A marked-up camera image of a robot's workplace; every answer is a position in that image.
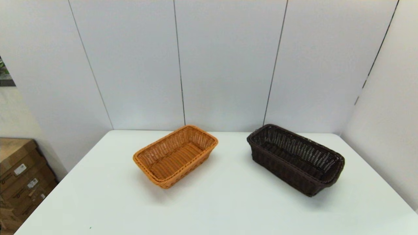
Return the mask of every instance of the table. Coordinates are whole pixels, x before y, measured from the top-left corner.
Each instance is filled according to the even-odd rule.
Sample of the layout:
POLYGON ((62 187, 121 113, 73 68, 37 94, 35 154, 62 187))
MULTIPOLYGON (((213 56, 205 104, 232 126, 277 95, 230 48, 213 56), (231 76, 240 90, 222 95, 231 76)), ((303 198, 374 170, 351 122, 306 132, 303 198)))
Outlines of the table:
POLYGON ((162 189, 132 156, 168 133, 110 131, 16 235, 418 234, 418 215, 337 135, 302 134, 346 159, 337 183, 310 198, 256 164, 239 132, 211 132, 209 159, 162 189))

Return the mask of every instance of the panel seam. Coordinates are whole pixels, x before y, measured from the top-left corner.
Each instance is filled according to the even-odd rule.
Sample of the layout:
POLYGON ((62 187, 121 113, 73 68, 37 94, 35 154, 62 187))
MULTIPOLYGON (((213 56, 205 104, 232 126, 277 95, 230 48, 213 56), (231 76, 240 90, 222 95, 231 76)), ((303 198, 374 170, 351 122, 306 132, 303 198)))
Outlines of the panel seam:
POLYGON ((184 119, 184 125, 186 125, 186 113, 184 112, 183 81, 181 80, 180 48, 178 46, 177 16, 176 16, 176 3, 175 3, 175 0, 173 0, 173 7, 174 7, 174 22, 176 24, 178 69, 180 71, 181 102, 183 103, 183 119, 184 119))
POLYGON ((375 57, 375 59, 374 59, 374 61, 373 61, 372 67, 370 67, 369 74, 367 75, 367 78, 366 78, 366 80, 364 81, 364 84, 363 84, 362 89, 363 89, 363 88, 364 88, 364 86, 366 85, 367 79, 369 78, 370 73, 372 72, 373 66, 375 65, 376 59, 377 59, 377 57, 379 56, 380 49, 382 48, 383 42, 385 41, 385 38, 386 38, 387 32, 389 31, 389 27, 390 27, 390 25, 391 25, 391 23, 392 23, 393 17, 395 16, 395 12, 396 12, 396 8, 398 7, 398 4, 399 4, 399 0, 397 1, 396 6, 395 6, 395 9, 393 10, 392 18, 390 19, 390 21, 389 21, 389 25, 387 26, 385 36, 383 36, 382 43, 380 44, 379 50, 377 51, 377 54, 376 54, 376 57, 375 57))
POLYGON ((81 41, 81 45, 83 46, 83 49, 84 49, 84 54, 86 55, 87 62, 89 63, 90 70, 92 71, 94 82, 96 83, 97 90, 99 91, 100 98, 102 99, 102 103, 103 103, 104 109, 106 111, 107 118, 109 119, 110 125, 112 126, 112 130, 114 130, 112 120, 110 119, 109 112, 107 111, 105 101, 103 100, 102 92, 100 91, 99 85, 98 85, 97 80, 96 80, 96 76, 94 75, 94 72, 93 72, 92 65, 90 64, 90 59, 89 59, 89 56, 87 55, 87 51, 86 51, 86 48, 84 46, 83 39, 81 38, 80 30, 78 29, 76 18, 74 17, 73 8, 71 7, 70 0, 67 0, 67 1, 68 1, 68 5, 70 6, 71 14, 73 15, 74 23, 75 23, 76 28, 77 28, 77 32, 78 32, 78 35, 79 35, 79 38, 80 38, 80 41, 81 41))
POLYGON ((283 28, 284 28, 284 25, 285 25, 285 18, 286 18, 286 11, 287 11, 288 3, 289 3, 289 0, 286 0, 285 13, 284 13, 284 16, 283 16, 282 28, 280 30, 279 43, 277 45, 276 60, 274 61, 273 74, 271 76, 271 82, 270 82, 270 89, 268 90, 268 97, 267 97, 267 104, 266 104, 265 112, 264 112, 263 125, 264 125, 264 122, 265 122, 265 117, 267 115, 268 101, 270 100, 270 93, 271 93, 271 87, 273 85, 274 72, 276 71, 277 57, 279 55, 280 42, 282 41, 283 28))

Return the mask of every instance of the wall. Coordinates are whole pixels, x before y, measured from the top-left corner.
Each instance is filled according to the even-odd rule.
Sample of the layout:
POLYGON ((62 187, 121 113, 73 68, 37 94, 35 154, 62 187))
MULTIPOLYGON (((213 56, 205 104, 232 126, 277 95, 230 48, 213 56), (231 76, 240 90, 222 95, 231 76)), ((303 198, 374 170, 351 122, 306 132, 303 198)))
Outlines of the wall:
POLYGON ((112 130, 67 0, 0 0, 0 52, 66 170, 112 130))
POLYGON ((342 138, 418 211, 417 9, 399 1, 342 138))
POLYGON ((69 171, 114 128, 339 133, 396 2, 0 0, 0 52, 69 171))
POLYGON ((0 137, 35 139, 58 180, 67 175, 67 170, 16 87, 0 87, 0 137))

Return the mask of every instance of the stack of cardboard boxes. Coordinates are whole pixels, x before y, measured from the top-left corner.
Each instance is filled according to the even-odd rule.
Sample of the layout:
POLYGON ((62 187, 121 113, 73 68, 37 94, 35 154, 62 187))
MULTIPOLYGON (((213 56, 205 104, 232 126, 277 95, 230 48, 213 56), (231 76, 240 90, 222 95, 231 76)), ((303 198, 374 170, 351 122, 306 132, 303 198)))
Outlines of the stack of cardboard boxes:
POLYGON ((33 140, 0 138, 2 230, 17 230, 55 186, 55 176, 33 140))

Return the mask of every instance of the woven basket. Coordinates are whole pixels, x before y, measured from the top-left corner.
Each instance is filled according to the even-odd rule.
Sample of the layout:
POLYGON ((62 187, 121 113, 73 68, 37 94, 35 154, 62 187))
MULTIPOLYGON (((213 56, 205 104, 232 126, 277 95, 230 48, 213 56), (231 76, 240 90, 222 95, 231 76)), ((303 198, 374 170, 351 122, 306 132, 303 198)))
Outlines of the woven basket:
POLYGON ((133 160, 153 183, 168 189, 202 164, 217 144, 209 133, 186 125, 139 150, 133 160))
POLYGON ((333 185, 344 167, 339 153, 276 125, 263 126, 247 141, 255 162, 309 197, 333 185))

